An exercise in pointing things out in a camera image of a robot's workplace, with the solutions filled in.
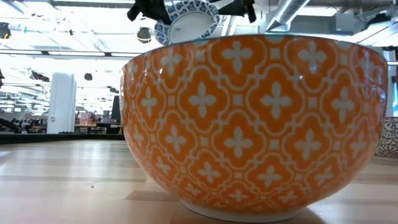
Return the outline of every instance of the bowl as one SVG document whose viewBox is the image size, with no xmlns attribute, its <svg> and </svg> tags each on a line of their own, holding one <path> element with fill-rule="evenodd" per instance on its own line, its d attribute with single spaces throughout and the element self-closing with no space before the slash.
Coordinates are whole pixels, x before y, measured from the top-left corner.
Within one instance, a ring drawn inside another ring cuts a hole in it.
<svg viewBox="0 0 398 224">
<path fill-rule="evenodd" d="M 155 38 L 162 45 L 176 44 L 210 36 L 220 21 L 217 7 L 205 0 L 184 0 L 166 6 L 172 21 L 158 21 Z"/>
<path fill-rule="evenodd" d="M 398 118 L 387 117 L 380 138 L 376 156 L 386 159 L 398 159 Z"/>
<path fill-rule="evenodd" d="M 124 135 L 190 210 L 264 223 L 346 186 L 384 124 L 387 63 L 347 42 L 240 35 L 185 42 L 123 68 Z"/>
</svg>

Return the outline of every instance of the wooden table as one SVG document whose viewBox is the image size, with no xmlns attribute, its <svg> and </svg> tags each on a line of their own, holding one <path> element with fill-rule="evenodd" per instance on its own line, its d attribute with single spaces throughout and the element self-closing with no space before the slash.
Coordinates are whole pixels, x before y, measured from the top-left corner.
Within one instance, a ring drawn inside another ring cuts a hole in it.
<svg viewBox="0 0 398 224">
<path fill-rule="evenodd" d="M 222 224 L 183 208 L 151 181 L 124 141 L 0 146 L 1 224 Z M 299 216 L 299 224 L 397 224 L 398 163 L 373 161 Z"/>
</svg>

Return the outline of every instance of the bowl base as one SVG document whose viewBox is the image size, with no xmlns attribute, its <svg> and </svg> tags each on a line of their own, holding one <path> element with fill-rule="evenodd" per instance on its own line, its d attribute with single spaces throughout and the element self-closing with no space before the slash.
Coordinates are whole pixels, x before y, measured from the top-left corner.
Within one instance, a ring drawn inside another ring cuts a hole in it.
<svg viewBox="0 0 398 224">
<path fill-rule="evenodd" d="M 221 212 L 213 209 L 203 208 L 198 205 L 194 205 L 190 202 L 181 200 L 182 205 L 187 209 L 205 217 L 215 218 L 218 220 L 229 221 L 229 222 L 240 222 L 240 223 L 270 223 L 279 222 L 293 218 L 300 213 L 300 210 L 293 212 L 280 213 L 275 215 L 245 215 L 239 213 Z"/>
</svg>

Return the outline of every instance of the white column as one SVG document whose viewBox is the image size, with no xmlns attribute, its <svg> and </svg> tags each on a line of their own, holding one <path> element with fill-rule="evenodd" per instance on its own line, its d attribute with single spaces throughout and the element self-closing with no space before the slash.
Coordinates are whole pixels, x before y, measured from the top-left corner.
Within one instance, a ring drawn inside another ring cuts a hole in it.
<svg viewBox="0 0 398 224">
<path fill-rule="evenodd" d="M 76 80 L 73 74 L 54 73 L 47 133 L 73 132 L 75 129 Z"/>
<path fill-rule="evenodd" d="M 395 52 L 394 51 L 384 51 L 384 57 L 387 61 L 395 61 Z M 394 84 L 392 83 L 391 77 L 397 75 L 397 67 L 396 66 L 388 66 L 388 90 L 387 90 L 387 116 L 394 116 L 393 103 L 394 103 Z"/>
</svg>

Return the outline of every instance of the pipe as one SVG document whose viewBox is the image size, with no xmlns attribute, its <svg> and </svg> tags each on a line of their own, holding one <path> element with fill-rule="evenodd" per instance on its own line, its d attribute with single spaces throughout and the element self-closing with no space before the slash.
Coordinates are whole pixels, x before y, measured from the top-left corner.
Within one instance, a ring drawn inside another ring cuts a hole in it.
<svg viewBox="0 0 398 224">
<path fill-rule="evenodd" d="M 280 25 L 292 22 L 299 10 L 305 7 L 310 0 L 280 0 L 278 8 L 270 23 L 267 26 L 267 32 L 279 27 Z"/>
</svg>

